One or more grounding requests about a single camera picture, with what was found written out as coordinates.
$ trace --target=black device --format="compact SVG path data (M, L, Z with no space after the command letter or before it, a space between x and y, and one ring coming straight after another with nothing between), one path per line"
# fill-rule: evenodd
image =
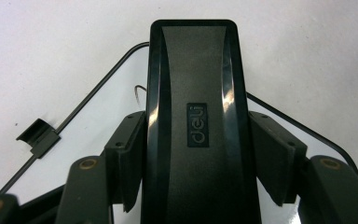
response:
M21 139L41 156L59 136L39 120ZM113 203L129 212L141 200L141 179L144 224L261 223L256 176L277 205L301 197L302 223L358 223L355 170L306 150L248 111L234 22L156 21L146 111L124 118L101 156L74 162L65 186L22 206L0 194L0 223L113 223Z

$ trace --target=rectangular label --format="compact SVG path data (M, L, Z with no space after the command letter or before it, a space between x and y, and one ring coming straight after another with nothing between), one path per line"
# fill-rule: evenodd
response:
M187 146L209 147L206 104L187 104Z

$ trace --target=matte black panel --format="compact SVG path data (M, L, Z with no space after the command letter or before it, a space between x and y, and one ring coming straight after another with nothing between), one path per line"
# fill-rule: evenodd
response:
M235 24L157 21L150 41L142 222L259 223Z

